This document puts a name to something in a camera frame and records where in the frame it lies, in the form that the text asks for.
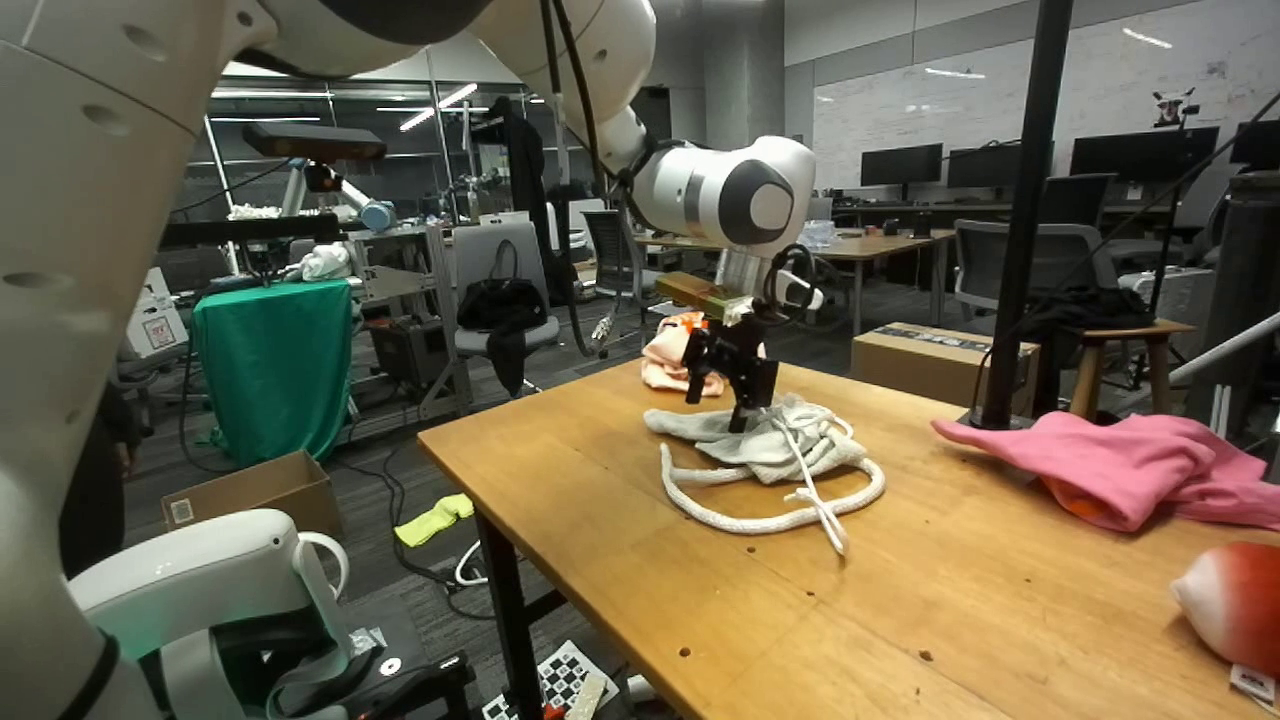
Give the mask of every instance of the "office chair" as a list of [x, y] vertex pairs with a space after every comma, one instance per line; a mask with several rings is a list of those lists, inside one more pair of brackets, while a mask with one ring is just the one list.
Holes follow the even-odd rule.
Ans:
[[[539, 294], [546, 294], [546, 277], [544, 277], [537, 229], [526, 221], [451, 229], [451, 235], [440, 235], [440, 230], [426, 235], [431, 267], [445, 277], [440, 317], [445, 317], [445, 335], [449, 335], [449, 361], [460, 369], [460, 372], [451, 372], [451, 378], [460, 385], [456, 389], [460, 408], [470, 408], [470, 378], [467, 378], [464, 363], [470, 354], [487, 354], [487, 333], [460, 328], [456, 313], [460, 313], [467, 282], [480, 282], [490, 277], [490, 261], [504, 238], [516, 249], [516, 277], [533, 280], [539, 288]], [[558, 343], [558, 318], [552, 313], [544, 325], [522, 333], [522, 354], [537, 349], [556, 349], [556, 343]]]
[[[997, 313], [998, 303], [998, 280], [1005, 280], [1005, 249], [1006, 249], [1006, 223], [997, 221], [960, 221], [955, 223], [955, 299], [965, 313], [965, 325], [970, 325], [975, 313]], [[1028, 294], [1050, 294], [1050, 290], [1078, 290], [1078, 288], [1116, 288], [1111, 254], [1102, 252], [1102, 238], [1091, 223], [1038, 223], [1036, 229], [1036, 252], [1033, 252], [1033, 277]], [[1102, 343], [1108, 339], [1144, 339], [1148, 343], [1148, 374], [1152, 374], [1152, 408], [1166, 408], [1166, 339], [1184, 325], [1131, 325], [1131, 328], [1075, 328], [1082, 350], [1071, 393], [1071, 413], [1091, 415], [1100, 397], [1100, 372], [1102, 372]], [[1055, 350], [1038, 349], [1038, 408], [1055, 401]]]
[[609, 335], [612, 318], [623, 303], [637, 303], [638, 339], [646, 335], [646, 288], [656, 282], [653, 273], [642, 273], [642, 249], [637, 244], [629, 217], [609, 211], [582, 211], [590, 252], [596, 252], [596, 290], [612, 294], [609, 317], [596, 325], [601, 339]]
[[1111, 174], [1048, 174], [1038, 196], [1038, 223], [1091, 223], [1100, 229]]

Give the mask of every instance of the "black bag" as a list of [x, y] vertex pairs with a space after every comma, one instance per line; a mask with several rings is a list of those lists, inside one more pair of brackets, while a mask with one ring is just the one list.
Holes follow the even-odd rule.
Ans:
[[470, 333], [526, 333], [546, 318], [544, 290], [519, 277], [519, 252], [510, 238], [498, 238], [490, 267], [480, 282], [464, 288], [456, 325]]

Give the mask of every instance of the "desk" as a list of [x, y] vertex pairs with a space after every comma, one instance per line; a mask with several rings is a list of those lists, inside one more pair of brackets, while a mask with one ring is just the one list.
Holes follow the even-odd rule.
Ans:
[[864, 230], [864, 235], [847, 235], [840, 230], [840, 238], [823, 238], [823, 244], [809, 244], [812, 254], [818, 261], [845, 261], [853, 265], [853, 290], [847, 290], [847, 313], [853, 313], [853, 335], [864, 333], [864, 265], [867, 261], [882, 261], [882, 254], [901, 254], [901, 252], [921, 252], [933, 249], [933, 280], [929, 280], [929, 317], [933, 325], [942, 325], [942, 282], [947, 282], [947, 252], [942, 244], [950, 244], [955, 230], [929, 230], [929, 235], [879, 235], [879, 230]]
[[[882, 499], [845, 516], [845, 567], [818, 527], [718, 534], [677, 510], [638, 413], [685, 401], [642, 393], [637, 363], [426, 428], [418, 443], [470, 490], [487, 558], [510, 545], [533, 557], [685, 717], [1254, 712], [1176, 618], [1166, 585], [1205, 547], [1263, 533], [1160, 523], [1116, 540], [1038, 484], [933, 439], [929, 421], [960, 415], [950, 404], [802, 369], [784, 369], [779, 389], [847, 415], [886, 472]], [[775, 486], [711, 490], [739, 516], [779, 509]], [[526, 627], [510, 615], [519, 580], [487, 570], [510, 687], [537, 704]]]

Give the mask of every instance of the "black pole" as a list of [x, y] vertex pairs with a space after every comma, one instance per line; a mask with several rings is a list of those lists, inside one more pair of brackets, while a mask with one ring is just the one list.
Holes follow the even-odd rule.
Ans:
[[1022, 138], [1019, 138], [1022, 153], [1016, 170], [998, 306], [997, 306], [992, 378], [975, 421], [980, 428], [1006, 428], [1006, 404], [1016, 385], [1016, 343], [1019, 343], [1016, 328], [1028, 303], [1038, 189], [1050, 156], [1050, 120], [1055, 120], [1055, 93], [1063, 78], [1069, 34], [1071, 34], [1071, 0], [1038, 0]]

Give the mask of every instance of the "pink cloth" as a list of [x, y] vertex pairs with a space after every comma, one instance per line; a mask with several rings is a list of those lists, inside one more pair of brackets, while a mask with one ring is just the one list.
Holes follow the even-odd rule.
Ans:
[[1280, 484], [1258, 480], [1263, 459], [1187, 415], [1089, 424], [1048, 413], [1019, 432], [950, 421], [933, 428], [1038, 475], [1059, 509], [1108, 533], [1144, 533], [1160, 509], [1205, 523], [1280, 527]]

